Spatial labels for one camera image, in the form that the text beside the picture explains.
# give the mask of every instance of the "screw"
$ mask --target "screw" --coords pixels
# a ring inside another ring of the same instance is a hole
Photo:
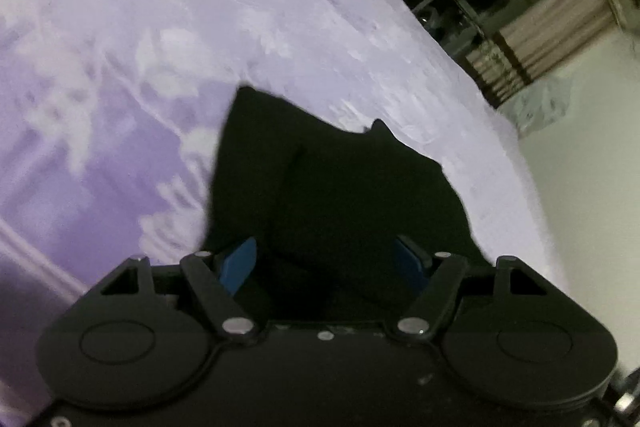
[[[71,422],[64,416],[55,416],[49,422],[51,427],[71,427]]]
[[[423,335],[429,331],[429,323],[420,317],[406,317],[400,319],[398,329],[408,335]]]
[[[222,329],[232,335],[246,335],[254,329],[254,323],[245,317],[231,317],[222,323]]]
[[[331,331],[320,331],[320,333],[318,333],[318,338],[321,341],[332,341],[334,336],[335,335]]]

